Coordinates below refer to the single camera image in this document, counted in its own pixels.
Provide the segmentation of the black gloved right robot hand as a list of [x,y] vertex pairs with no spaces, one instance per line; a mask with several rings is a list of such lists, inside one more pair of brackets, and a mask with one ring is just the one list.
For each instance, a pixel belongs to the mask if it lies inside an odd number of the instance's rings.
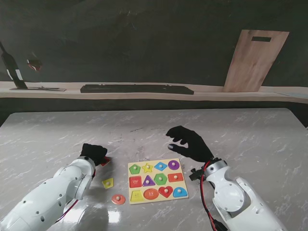
[[214,158],[204,140],[195,131],[183,126],[171,128],[166,136],[172,138],[173,143],[168,149],[194,161],[207,163]]

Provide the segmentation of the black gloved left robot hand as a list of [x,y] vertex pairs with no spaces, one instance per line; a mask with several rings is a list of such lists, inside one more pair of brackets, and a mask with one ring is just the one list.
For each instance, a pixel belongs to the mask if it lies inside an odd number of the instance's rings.
[[96,166],[104,165],[108,162],[108,159],[105,157],[107,154],[107,149],[100,145],[93,145],[84,143],[82,146],[80,156],[86,156],[90,158]]

